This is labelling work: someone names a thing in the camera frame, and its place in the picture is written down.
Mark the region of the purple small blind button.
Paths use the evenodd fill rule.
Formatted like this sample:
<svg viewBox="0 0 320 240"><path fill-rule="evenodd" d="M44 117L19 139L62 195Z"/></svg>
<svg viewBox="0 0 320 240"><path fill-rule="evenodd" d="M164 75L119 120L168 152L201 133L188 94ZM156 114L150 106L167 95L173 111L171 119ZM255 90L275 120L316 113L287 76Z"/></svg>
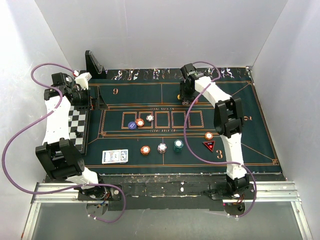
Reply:
<svg viewBox="0 0 320 240"><path fill-rule="evenodd" d="M130 130L134 130L137 128L137 123L135 121L130 121L127 126Z"/></svg>

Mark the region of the peach chips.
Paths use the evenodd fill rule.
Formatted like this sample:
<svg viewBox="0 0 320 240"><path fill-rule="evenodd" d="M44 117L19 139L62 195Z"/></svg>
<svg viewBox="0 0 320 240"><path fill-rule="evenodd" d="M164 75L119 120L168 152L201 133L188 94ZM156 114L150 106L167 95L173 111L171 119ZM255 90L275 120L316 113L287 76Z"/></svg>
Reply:
<svg viewBox="0 0 320 240"><path fill-rule="evenodd" d="M149 114L149 115L146 116L146 120L148 122L152 122L154 120L154 116L152 114Z"/></svg>

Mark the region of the red triangular all-in marker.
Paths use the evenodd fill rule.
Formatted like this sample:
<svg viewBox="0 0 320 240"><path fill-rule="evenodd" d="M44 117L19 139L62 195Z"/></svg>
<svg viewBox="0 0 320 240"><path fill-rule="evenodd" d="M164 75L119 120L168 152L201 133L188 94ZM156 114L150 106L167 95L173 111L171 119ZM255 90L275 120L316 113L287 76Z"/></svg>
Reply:
<svg viewBox="0 0 320 240"><path fill-rule="evenodd" d="M215 148L215 141L214 140L210 140L210 141L204 141L203 145L210 150L211 152L214 151Z"/></svg>

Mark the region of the orange red chip stack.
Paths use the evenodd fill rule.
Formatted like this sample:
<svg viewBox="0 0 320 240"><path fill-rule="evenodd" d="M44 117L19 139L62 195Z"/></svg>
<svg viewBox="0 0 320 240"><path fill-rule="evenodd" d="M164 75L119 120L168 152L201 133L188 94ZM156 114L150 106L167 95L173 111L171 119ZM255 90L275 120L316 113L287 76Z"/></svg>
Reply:
<svg viewBox="0 0 320 240"><path fill-rule="evenodd" d="M140 149L140 153L143 155L143 156L147 156L149 153L150 153L150 147L145 145L145 146L142 146L141 149Z"/></svg>

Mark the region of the peach blue chip stack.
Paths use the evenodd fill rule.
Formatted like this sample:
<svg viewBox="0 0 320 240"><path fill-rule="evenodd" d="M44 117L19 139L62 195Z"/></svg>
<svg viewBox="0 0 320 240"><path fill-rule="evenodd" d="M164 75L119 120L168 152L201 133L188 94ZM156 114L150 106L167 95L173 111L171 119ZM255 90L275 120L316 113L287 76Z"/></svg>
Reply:
<svg viewBox="0 0 320 240"><path fill-rule="evenodd" d="M167 145L165 143L160 143L157 147L157 151L160 153L160 154L163 154L165 153L167 150Z"/></svg>

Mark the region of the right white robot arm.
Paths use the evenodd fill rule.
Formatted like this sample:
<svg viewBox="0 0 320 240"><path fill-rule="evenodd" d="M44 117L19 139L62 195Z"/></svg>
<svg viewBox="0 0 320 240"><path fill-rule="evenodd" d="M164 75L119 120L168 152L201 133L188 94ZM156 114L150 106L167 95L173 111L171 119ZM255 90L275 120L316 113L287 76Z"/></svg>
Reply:
<svg viewBox="0 0 320 240"><path fill-rule="evenodd" d="M179 100L190 104L183 124L184 141L187 143L186 128L192 107L200 96L204 96L214 106L213 125L220 135L226 159L226 192L232 199L237 199L249 188L249 174L244 167L241 138L244 127L244 113L241 98L234 98L225 93L215 83L221 77L212 79L200 72L192 63L181 69L183 80L180 81Z"/></svg>

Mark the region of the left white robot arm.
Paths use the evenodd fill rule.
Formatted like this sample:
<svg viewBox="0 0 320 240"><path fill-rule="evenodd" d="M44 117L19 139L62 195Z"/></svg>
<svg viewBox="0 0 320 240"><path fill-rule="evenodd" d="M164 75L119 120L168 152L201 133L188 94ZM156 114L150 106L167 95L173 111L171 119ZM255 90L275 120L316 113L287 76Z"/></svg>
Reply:
<svg viewBox="0 0 320 240"><path fill-rule="evenodd" d="M44 91L44 101L48 117L42 145L36 147L35 154L52 180L67 180L89 189L95 200L106 196L106 187L96 172L85 167L82 154L70 139L69 111L90 110L89 72L75 78L66 73L52 74L52 85Z"/></svg>

